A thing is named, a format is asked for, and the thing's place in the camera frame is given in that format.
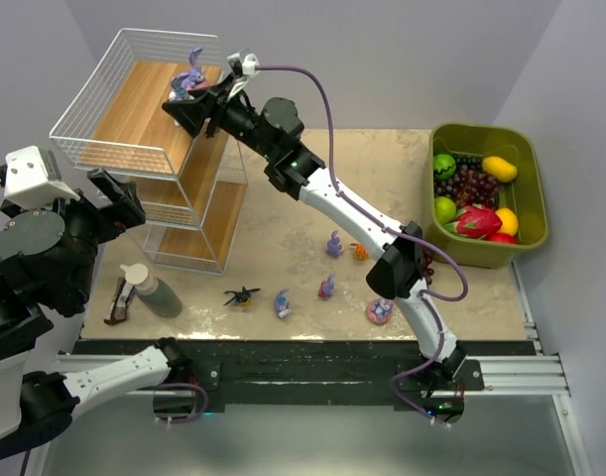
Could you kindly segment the small purple bunny toy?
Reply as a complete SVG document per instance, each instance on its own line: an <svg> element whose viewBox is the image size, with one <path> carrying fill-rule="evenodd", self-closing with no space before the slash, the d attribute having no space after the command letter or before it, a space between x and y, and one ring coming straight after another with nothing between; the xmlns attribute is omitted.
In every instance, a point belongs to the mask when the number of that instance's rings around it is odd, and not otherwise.
<svg viewBox="0 0 606 476"><path fill-rule="evenodd" d="M288 289L282 289L279 292L277 292L277 294L274 298L274 302L273 302L274 311L275 311L277 318L279 318L279 319L285 318L292 313L291 304L288 301L288 297L287 297L288 291L289 291Z"/></svg>

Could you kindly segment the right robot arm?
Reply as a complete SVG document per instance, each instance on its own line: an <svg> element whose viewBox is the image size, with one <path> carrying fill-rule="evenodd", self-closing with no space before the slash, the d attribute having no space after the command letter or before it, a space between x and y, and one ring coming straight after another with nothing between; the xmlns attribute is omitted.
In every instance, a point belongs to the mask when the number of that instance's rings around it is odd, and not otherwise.
<svg viewBox="0 0 606 476"><path fill-rule="evenodd" d="M224 131L262 156L275 189L322 213L362 244L375 261L366 276L368 286L395 303L436 375L453 380L467 353L434 306L422 264L426 243L420 228L402 225L351 196L302 142L304 125L291 100L274 97L256 111L242 94L229 97L228 92L224 84L197 89L188 99L166 101L162 108L192 137Z"/></svg>

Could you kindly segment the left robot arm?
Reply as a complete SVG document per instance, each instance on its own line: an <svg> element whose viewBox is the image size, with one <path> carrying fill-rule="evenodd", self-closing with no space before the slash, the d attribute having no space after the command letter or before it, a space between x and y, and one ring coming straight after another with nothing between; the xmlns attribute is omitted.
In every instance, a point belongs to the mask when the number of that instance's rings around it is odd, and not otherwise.
<svg viewBox="0 0 606 476"><path fill-rule="evenodd" d="M96 207L78 191L44 205L1 206L9 220L0 231L0 460L52 441L117 397L176 384L191 367L175 339L161 338L90 371L26 372L36 341L54 327L44 310L83 312L99 246L145 222L134 183L103 169L87 177L109 204Z"/></svg>

